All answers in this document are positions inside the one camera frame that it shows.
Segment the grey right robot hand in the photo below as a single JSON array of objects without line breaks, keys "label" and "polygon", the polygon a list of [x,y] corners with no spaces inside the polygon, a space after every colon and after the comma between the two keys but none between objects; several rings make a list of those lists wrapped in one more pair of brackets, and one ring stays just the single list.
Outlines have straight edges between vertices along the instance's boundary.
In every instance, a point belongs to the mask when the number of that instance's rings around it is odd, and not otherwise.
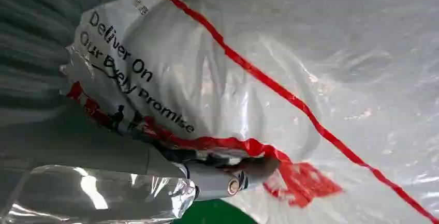
[{"label": "grey right robot hand", "polygon": [[82,14],[113,0],[1,0],[1,165],[66,165],[182,177],[171,152],[95,128],[61,67]]}]

